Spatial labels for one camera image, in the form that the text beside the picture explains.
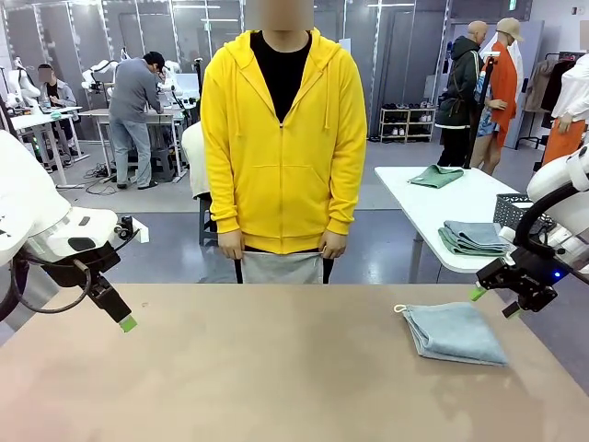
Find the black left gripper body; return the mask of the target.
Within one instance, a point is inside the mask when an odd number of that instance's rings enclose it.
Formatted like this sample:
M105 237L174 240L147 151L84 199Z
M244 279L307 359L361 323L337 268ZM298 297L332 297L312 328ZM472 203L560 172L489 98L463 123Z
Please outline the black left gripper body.
M47 265L47 274L60 287L79 287L88 297L93 275L104 273L121 261L114 247L104 246L86 250Z

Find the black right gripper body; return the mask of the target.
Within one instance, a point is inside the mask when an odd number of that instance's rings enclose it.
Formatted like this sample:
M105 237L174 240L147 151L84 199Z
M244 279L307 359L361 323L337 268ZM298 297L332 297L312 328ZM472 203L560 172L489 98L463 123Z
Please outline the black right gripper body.
M558 266L536 258L523 258L509 264L498 258L477 272L478 282L487 291L509 289L517 294L521 309L538 313L557 297Z

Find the person's right hand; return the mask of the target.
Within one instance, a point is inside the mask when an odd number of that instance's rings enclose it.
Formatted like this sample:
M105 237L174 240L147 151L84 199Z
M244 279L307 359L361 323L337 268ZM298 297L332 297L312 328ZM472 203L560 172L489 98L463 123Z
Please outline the person's right hand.
M237 229L218 234L218 246L226 258L239 261L245 248L242 232Z

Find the person's left hand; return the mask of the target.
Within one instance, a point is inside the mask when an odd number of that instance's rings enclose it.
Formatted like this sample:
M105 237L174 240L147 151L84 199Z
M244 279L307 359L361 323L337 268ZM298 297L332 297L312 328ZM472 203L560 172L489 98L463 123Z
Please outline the person's left hand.
M326 260L339 258L346 250L347 236L326 230L319 243L319 251Z

